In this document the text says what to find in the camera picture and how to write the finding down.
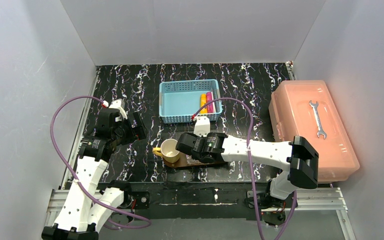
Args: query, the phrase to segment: wrench head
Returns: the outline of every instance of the wrench head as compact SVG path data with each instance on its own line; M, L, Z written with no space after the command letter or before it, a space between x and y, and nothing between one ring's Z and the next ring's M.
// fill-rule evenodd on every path
M318 131L317 132L317 137L320 138L320 135L323 135L324 136L324 139L327 138L327 133L325 131Z
M312 100L310 100L310 106L313 108L318 107L318 101L316 101L315 103L312 103Z

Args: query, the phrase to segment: silver wrench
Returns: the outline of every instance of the silver wrench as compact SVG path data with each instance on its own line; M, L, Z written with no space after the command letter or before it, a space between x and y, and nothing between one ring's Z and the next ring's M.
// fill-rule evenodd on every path
M317 137L320 138L320 135L324 135L324 139L326 139L327 133L325 131L323 131L323 127L321 126L320 116L318 115L318 110L317 110L318 101L315 103L312 103L312 101L310 100L310 106L312 107L312 110L314 111L315 122L317 123L317 127L318 127Z

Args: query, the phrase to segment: marble tabletop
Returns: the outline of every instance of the marble tabletop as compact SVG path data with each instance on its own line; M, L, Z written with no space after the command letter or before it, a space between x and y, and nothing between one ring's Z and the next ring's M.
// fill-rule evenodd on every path
M125 110L139 111L149 131L146 140L119 146L113 154L101 181L129 182L250 182L247 162L231 162L212 167L174 169L164 165L162 158L152 154L165 139L178 139L184 132L193 132L190 123L164 124L159 117L159 84L167 81L216 79L222 97L244 101L254 116L252 139L273 142L268 105L271 92L289 75L284 63L230 63L230 64L157 64L107 65L98 67L94 96L111 102L123 99ZM211 131L225 132L246 138L249 116L235 102L222 102L223 112ZM93 131L100 106L93 101L84 132ZM266 182L276 169L254 165L258 181Z

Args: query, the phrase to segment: yellow mug handle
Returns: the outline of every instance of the yellow mug handle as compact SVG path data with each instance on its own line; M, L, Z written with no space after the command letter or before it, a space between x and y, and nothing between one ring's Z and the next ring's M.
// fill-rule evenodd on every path
M155 155L157 155L157 156L160 156L160 157L162 157L162 152L161 152L161 148L159 147L154 147L153 149L152 149L152 153L153 154L155 154Z

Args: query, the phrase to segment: cream mug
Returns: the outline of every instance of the cream mug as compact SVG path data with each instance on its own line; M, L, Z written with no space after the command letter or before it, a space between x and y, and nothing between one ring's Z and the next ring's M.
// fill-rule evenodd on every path
M177 140L167 139L162 142L161 147L154 147L152 153L164 158L169 163L175 163L180 158L180 152L176 150Z

